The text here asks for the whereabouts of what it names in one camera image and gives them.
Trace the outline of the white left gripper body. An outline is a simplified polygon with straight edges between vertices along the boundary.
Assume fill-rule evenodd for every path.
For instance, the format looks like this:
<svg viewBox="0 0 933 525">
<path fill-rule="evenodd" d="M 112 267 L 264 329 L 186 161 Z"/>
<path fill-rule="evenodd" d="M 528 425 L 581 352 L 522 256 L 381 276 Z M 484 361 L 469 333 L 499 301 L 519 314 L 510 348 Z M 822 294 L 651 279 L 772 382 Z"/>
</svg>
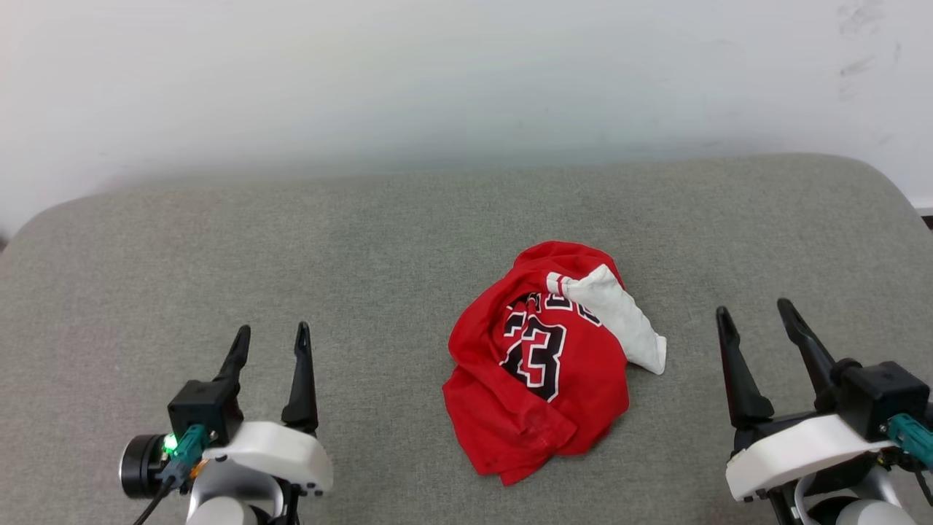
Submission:
<svg viewBox="0 0 933 525">
<path fill-rule="evenodd" d="M 152 499 L 172 475 L 170 464 L 183 461 L 170 491 L 189 495 L 191 505 L 229 497 L 247 505 L 288 505 L 292 492 L 322 496 L 334 483 L 333 466 L 323 445 L 310 433 L 271 421 L 248 421 L 219 446 L 206 442 L 184 453 L 182 435 L 140 435 L 131 439 L 120 460 L 120 485 L 131 499 Z"/>
</svg>

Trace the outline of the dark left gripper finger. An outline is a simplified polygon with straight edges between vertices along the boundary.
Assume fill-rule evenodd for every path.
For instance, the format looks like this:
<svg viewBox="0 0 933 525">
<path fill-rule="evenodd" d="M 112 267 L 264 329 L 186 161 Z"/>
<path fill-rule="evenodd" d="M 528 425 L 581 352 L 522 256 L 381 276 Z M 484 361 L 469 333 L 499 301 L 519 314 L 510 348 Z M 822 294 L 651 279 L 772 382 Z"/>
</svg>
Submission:
<svg viewBox="0 0 933 525">
<path fill-rule="evenodd" d="M 214 376 L 213 382 L 227 386 L 233 397 L 236 397 L 241 389 L 240 375 L 248 361 L 251 336 L 252 329 L 249 325 L 240 326 L 219 372 Z"/>
<path fill-rule="evenodd" d="M 282 422 L 287 428 L 316 436 L 319 425 L 316 399 L 316 377 L 310 327 L 301 322 L 294 339 L 294 373 L 289 402 L 282 409 Z"/>
</svg>

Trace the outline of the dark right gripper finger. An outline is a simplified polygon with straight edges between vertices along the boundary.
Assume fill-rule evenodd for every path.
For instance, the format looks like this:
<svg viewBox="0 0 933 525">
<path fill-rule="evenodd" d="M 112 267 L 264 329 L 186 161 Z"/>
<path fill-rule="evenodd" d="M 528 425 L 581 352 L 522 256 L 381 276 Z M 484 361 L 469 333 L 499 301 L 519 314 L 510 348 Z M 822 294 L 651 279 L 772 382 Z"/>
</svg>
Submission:
<svg viewBox="0 0 933 525">
<path fill-rule="evenodd" d="M 838 386 L 832 376 L 836 359 L 830 355 L 826 346 L 807 325 L 790 299 L 779 298 L 777 309 L 787 337 L 799 349 L 802 357 L 814 395 L 816 395 L 813 401 L 814 409 L 836 410 Z"/>
<path fill-rule="evenodd" d="M 727 307 L 717 307 L 716 321 L 730 423 L 734 429 L 744 429 L 770 421 L 774 416 L 772 402 L 757 388 L 743 358 L 740 333 Z"/>
</svg>

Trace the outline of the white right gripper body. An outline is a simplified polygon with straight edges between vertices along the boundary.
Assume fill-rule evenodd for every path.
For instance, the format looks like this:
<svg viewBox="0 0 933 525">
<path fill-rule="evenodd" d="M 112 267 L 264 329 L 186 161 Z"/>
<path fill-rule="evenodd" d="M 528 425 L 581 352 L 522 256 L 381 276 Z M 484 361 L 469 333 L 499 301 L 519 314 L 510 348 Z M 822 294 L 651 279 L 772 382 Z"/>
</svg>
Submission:
<svg viewBox="0 0 933 525">
<path fill-rule="evenodd" d="M 730 415 L 736 436 L 725 478 L 735 501 L 893 446 L 889 440 L 866 440 L 837 414 L 803 413 L 777 421 L 769 419 L 773 410 L 765 415 Z"/>
</svg>

